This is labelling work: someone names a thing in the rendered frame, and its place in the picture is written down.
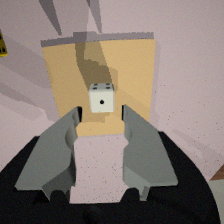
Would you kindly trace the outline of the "yellow die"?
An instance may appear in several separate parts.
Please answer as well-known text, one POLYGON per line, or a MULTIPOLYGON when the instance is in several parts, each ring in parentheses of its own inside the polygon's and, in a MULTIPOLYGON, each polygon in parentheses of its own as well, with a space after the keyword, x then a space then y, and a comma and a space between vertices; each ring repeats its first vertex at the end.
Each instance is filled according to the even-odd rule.
POLYGON ((3 41, 2 34, 0 33, 0 57, 7 56, 7 50, 3 41))

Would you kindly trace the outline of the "tan flat mat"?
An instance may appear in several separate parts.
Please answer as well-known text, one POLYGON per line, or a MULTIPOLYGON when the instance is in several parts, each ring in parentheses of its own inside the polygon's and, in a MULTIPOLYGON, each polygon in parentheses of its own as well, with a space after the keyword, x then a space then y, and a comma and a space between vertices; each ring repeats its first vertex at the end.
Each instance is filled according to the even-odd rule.
POLYGON ((125 104, 149 122, 155 39, 73 43, 42 51, 60 118, 82 106, 78 136, 124 133, 125 104), (114 112, 91 112, 88 91, 97 83, 114 85, 114 112))

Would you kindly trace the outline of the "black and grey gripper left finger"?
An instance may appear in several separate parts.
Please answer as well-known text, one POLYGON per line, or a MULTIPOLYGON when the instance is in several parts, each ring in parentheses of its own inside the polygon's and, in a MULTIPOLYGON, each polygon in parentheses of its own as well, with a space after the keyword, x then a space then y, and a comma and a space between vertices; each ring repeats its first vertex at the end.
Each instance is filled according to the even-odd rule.
POLYGON ((77 106, 32 138, 2 169, 0 222, 25 207, 49 203, 54 190, 62 190, 70 203, 71 187, 76 185, 74 142, 80 122, 82 107, 77 106))

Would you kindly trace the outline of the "white die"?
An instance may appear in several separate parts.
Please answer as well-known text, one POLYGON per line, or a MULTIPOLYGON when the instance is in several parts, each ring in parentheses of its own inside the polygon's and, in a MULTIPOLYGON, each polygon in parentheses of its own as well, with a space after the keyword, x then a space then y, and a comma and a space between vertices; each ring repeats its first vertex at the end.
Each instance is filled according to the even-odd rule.
POLYGON ((92 113, 114 112, 114 86, 112 83, 91 84, 89 89, 90 110, 92 113))

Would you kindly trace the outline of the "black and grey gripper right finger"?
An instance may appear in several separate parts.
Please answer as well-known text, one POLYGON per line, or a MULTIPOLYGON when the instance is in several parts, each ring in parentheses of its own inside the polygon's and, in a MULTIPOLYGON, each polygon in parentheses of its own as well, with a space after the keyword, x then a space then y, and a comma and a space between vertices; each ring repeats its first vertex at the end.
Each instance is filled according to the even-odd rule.
POLYGON ((221 224, 216 201, 192 160, 163 132, 122 105, 123 182, 139 190, 140 201, 168 206, 194 224, 221 224))

